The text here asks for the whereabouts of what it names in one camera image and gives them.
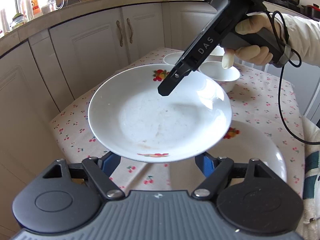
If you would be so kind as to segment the right forearm white sleeve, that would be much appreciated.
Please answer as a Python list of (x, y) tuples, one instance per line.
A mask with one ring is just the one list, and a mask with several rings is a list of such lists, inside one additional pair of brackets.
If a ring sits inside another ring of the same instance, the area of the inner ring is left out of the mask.
[(298, 16), (282, 14), (289, 40), (285, 41), (285, 28), (281, 17), (276, 14), (275, 27), (279, 38), (301, 57), (302, 62), (319, 67), (319, 22)]

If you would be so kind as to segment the right gloved hand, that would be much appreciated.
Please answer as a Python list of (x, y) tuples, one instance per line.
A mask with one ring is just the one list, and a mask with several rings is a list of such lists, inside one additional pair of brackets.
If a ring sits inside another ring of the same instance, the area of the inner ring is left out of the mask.
[[(235, 27), (235, 31), (240, 35), (257, 33), (261, 29), (266, 28), (269, 32), (274, 33), (270, 19), (266, 14), (256, 14), (248, 19), (241, 21)], [(252, 45), (249, 47), (241, 47), (237, 50), (224, 49), (225, 53), (222, 58), (222, 67), (229, 69), (234, 63), (234, 57), (249, 63), (263, 66), (269, 63), (273, 54), (267, 47), (259, 47)]]

